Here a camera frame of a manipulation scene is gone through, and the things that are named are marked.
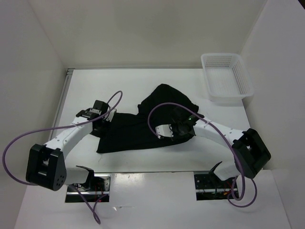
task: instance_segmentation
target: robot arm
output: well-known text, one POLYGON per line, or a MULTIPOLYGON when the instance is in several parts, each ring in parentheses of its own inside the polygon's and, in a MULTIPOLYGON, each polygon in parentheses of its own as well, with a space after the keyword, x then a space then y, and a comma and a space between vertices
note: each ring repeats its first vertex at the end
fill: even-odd
POLYGON ((107 117, 79 125, 96 119, 107 112, 109 106, 101 101, 95 101, 94 108, 80 111, 71 125, 73 128, 65 129, 58 136, 44 145, 35 144, 30 149, 26 180, 33 184, 57 191, 64 184, 85 184, 94 177, 94 171, 86 167, 77 166, 67 168, 65 159, 69 152, 86 135, 100 136, 112 120, 116 110, 112 110, 107 117))
MULTIPOLYGON (((254 178, 263 166, 270 160, 271 155, 263 143, 259 134, 249 128, 247 131, 236 130, 224 125, 212 122, 204 118, 207 123, 199 120, 194 115, 186 120, 179 119, 179 115, 173 116, 173 124, 160 125, 156 127, 156 133, 159 137, 169 137, 172 140, 177 138, 195 135, 208 138, 225 147, 228 147, 223 137, 211 126, 212 123, 224 135, 229 145, 235 151, 239 161, 241 162, 244 175, 247 178, 254 178)), ((240 175, 240 171, 235 161, 220 162, 210 171, 213 175, 221 180, 227 180, 231 177, 240 175)))

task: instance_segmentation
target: purple cable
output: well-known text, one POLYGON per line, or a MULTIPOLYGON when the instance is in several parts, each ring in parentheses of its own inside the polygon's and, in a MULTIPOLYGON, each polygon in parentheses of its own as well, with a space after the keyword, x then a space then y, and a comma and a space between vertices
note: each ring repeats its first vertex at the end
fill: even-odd
MULTIPOLYGON (((32 130, 32 131, 28 131, 22 135, 19 135, 18 137, 14 138, 4 149, 3 151, 3 155, 2 155, 2 163, 3 163, 3 167, 4 167, 4 170, 5 172, 12 178, 14 179, 15 181, 21 183, 21 184, 24 184, 24 185, 32 185, 32 186, 35 186, 35 184, 31 184, 31 183, 28 183, 28 182, 25 182, 25 181, 22 181, 22 180, 19 180, 18 178, 16 178, 8 169, 7 165, 6 165, 6 162, 5 162, 5 156, 6 156, 6 153, 9 149, 9 147, 14 143, 16 142, 18 139, 26 136, 26 135, 30 135, 30 134, 34 134, 34 133, 37 133, 37 132, 42 132, 42 131, 49 131, 49 130, 60 130, 60 129, 68 129, 68 128, 73 128, 73 127, 76 127, 76 126, 80 126, 80 125, 84 125, 84 124, 88 124, 88 123, 92 123, 94 121, 97 121, 101 118, 103 118, 105 115, 108 115, 112 110, 115 109, 115 107, 119 104, 119 102, 121 101, 122 97, 123 97, 123 92, 122 91, 117 91, 110 99, 107 103, 109 103, 113 98, 114 96, 116 96, 118 93, 120 93, 120 98, 119 100, 116 102, 116 104, 109 110, 107 111, 106 113, 102 114, 101 116, 97 117, 97 118, 94 118, 90 121, 87 121, 87 122, 83 122, 83 123, 78 123, 78 124, 75 124, 75 125, 67 125, 67 126, 59 126, 59 127, 51 127, 51 128, 45 128, 45 129, 39 129, 39 130, 32 130)), ((88 208, 90 209, 90 211, 93 213, 93 217, 95 219, 95 221, 98 223, 98 224, 101 224, 101 220, 99 218, 99 216, 96 214, 95 212, 95 207, 96 207, 96 204, 98 203, 98 201, 100 201, 101 198, 103 198, 105 195, 101 196, 100 198, 98 198, 98 200, 95 202, 94 204, 94 207, 92 208, 90 206, 90 204, 88 203, 88 201, 86 200, 86 198, 83 196, 83 194, 76 188, 74 187, 73 185, 70 185, 70 187, 72 187, 73 189, 75 189, 78 194, 80 195, 80 197, 83 199, 83 201, 86 203, 86 205, 88 206, 88 208)))
POLYGON ((73 188, 79 195, 80 197, 82 198, 82 200, 85 202, 85 204, 88 206, 88 208, 90 209, 90 211, 93 213, 93 217, 95 219, 95 221, 98 223, 98 224, 101 224, 101 220, 99 218, 99 216, 96 214, 95 212, 95 207, 97 205, 97 203, 102 199, 104 198, 107 194, 105 195, 102 195, 101 197, 99 197, 96 202, 94 203, 94 206, 93 208, 90 206, 90 204, 88 203, 88 201, 86 200, 86 198, 84 197, 84 195, 73 185, 69 185, 69 187, 73 188))
POLYGON ((122 91, 117 91, 112 97, 111 99, 116 96, 118 93, 121 93, 120 95, 120 98, 119 100, 117 101, 117 103, 109 110, 107 111, 106 113, 102 114, 101 116, 97 117, 97 118, 94 118, 92 120, 89 120, 89 121, 86 121, 86 122, 83 122, 83 123, 78 123, 78 124, 75 124, 75 125, 66 125, 66 126, 58 126, 58 127, 51 127, 51 128, 44 128, 44 129, 39 129, 39 130, 32 130, 32 131, 28 131, 22 135, 19 135, 18 137, 14 138, 4 149, 3 151, 3 155, 2 155, 2 164, 3 164, 3 167, 4 167, 4 170, 5 172, 12 178, 14 179, 15 181, 21 183, 21 184, 24 184, 24 185, 32 185, 32 186, 35 186, 35 184, 31 184, 31 183, 28 183, 28 182, 25 182, 25 181, 22 181, 22 180, 19 180, 18 178, 16 178, 8 169, 7 165, 6 165, 6 162, 5 162, 5 156, 6 156, 6 153, 8 151, 8 149, 10 148, 10 146, 16 142, 18 139, 26 136, 26 135, 30 135, 30 134, 34 134, 34 133, 38 133, 38 132, 42 132, 42 131, 49 131, 49 130, 60 130, 60 129, 68 129, 68 128, 73 128, 73 127, 76 127, 76 126, 79 126, 79 125, 84 125, 84 124, 88 124, 88 123, 92 123, 94 121, 97 121, 101 118, 103 118, 105 115, 109 114, 113 109, 115 109, 115 107, 119 104, 119 102, 121 101, 122 99, 122 96, 123 96, 123 92, 122 91))
POLYGON ((110 103, 110 101, 114 98, 115 95, 116 95, 116 94, 114 94, 113 96, 111 96, 111 98, 110 98, 110 99, 108 100, 108 102, 107 102, 109 108, 110 108, 109 103, 110 103))
MULTIPOLYGON (((181 108, 183 108, 184 110, 186 110, 186 111, 190 112, 191 114, 193 114, 194 116, 196 116, 197 118, 199 118, 200 120, 202 120, 203 122, 208 123, 204 118, 201 118, 198 114, 196 114, 195 112, 191 111, 190 109, 188 109, 188 108, 185 107, 185 106, 182 106, 182 105, 176 104, 176 103, 170 103, 170 102, 168 102, 168 103, 162 103, 162 104, 159 104, 159 105, 155 106, 155 107, 150 111, 150 113, 148 114, 148 118, 147 118, 147 124, 148 124, 149 129, 150 129, 157 137, 158 137, 158 134, 157 134, 157 133, 153 130, 153 128, 151 127, 150 118, 151 118, 152 113, 155 111, 155 109, 157 109, 157 108, 160 107, 160 106, 164 106, 164 105, 175 105, 175 106, 181 107, 181 108)), ((230 144, 229 141, 226 139, 226 137, 223 135, 223 133, 222 133, 214 124, 212 124, 212 123, 210 123, 210 122, 209 122, 208 124, 209 124, 211 127, 213 127, 214 130, 222 137, 222 139, 225 141, 225 143, 227 144, 227 146, 228 146, 229 149, 231 150, 231 152, 232 152, 232 154, 233 154, 233 156, 234 156, 235 161, 237 162, 239 171, 240 171, 241 176, 242 176, 242 192, 241 192, 241 194, 240 194, 240 197, 237 198, 237 197, 235 196, 235 194, 234 194, 234 188, 232 188, 232 189, 231 189, 231 195, 232 195, 232 197, 233 197, 235 200, 240 201, 240 200, 242 200, 242 199, 244 198, 244 193, 245 193, 245 177, 244 177, 244 170, 243 170, 243 168, 242 168, 242 164, 241 164, 241 162, 239 161, 239 159, 238 159, 238 157, 237 157, 235 151, 233 150, 231 144, 230 144)), ((234 181, 233 181, 233 184, 232 184, 232 187, 234 187, 234 185, 235 185, 235 183, 236 183, 236 180, 237 180, 237 177, 235 177, 235 179, 234 179, 234 181)), ((252 180, 252 182, 253 182, 253 184, 254 184, 254 188, 255 188, 255 196, 254 196, 253 200, 252 200, 249 204, 247 204, 247 205, 239 206, 239 205, 236 205, 236 204, 232 203, 232 202, 230 201, 230 199, 229 199, 230 196, 228 195, 228 200, 229 200, 229 202, 230 202, 233 206, 238 207, 238 208, 245 208, 245 207, 248 207, 248 206, 250 206, 251 204, 254 203, 254 201, 256 200, 256 197, 257 197, 257 187, 256 187, 256 184, 255 184, 254 180, 253 180, 253 179, 251 179, 251 180, 252 180)))

